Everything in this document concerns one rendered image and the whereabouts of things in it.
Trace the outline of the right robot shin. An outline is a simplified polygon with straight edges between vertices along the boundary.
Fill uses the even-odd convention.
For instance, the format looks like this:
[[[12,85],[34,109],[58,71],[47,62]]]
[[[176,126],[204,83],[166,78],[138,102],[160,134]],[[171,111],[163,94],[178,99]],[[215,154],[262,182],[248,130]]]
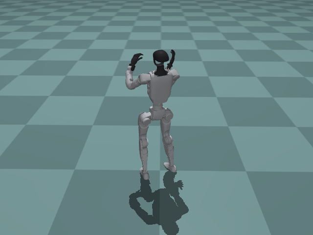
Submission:
[[[173,139],[171,136],[170,136],[170,138],[172,140],[171,144],[169,144],[169,145],[164,144],[164,149],[165,149],[165,153],[168,157],[169,165],[172,166],[172,164],[174,165],[174,159],[173,159],[174,146],[173,146]]]

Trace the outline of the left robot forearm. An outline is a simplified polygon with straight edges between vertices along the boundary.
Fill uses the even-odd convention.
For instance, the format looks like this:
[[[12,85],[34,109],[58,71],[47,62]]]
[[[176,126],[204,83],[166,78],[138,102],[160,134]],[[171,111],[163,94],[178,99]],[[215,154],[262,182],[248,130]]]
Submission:
[[[130,86],[130,83],[131,83],[130,81],[133,81],[133,72],[134,72],[134,71],[131,71],[131,67],[132,67],[132,66],[128,66],[128,67],[127,67],[127,71],[126,71],[126,73],[125,73],[125,74],[126,74],[126,86],[127,86],[127,87]]]

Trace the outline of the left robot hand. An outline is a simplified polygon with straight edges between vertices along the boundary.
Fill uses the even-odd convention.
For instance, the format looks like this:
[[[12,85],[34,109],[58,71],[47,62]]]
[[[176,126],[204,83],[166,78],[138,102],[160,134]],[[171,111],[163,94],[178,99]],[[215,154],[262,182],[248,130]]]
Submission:
[[[133,58],[131,59],[131,64],[129,64],[129,66],[131,67],[131,71],[134,71],[135,69],[135,64],[137,63],[138,60],[142,59],[142,57],[139,58],[140,55],[143,55],[141,53],[137,53],[133,56]]]

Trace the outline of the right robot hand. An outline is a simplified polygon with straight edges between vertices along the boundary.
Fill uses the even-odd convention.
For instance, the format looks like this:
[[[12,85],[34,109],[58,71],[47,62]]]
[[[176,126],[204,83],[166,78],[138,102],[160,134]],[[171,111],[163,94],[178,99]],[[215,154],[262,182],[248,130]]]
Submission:
[[[167,69],[168,68],[170,69],[172,67],[172,64],[173,64],[174,59],[175,59],[175,52],[174,52],[174,50],[171,50],[171,53],[172,53],[172,58],[170,60],[170,63],[167,64]]]

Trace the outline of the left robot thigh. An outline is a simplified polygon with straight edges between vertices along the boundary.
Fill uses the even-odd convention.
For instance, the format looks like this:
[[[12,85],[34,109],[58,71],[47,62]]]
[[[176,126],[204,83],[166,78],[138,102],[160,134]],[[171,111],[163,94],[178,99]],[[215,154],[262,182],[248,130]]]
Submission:
[[[146,136],[152,118],[151,112],[143,112],[138,116],[139,139],[142,140],[142,148],[145,148],[149,144]]]

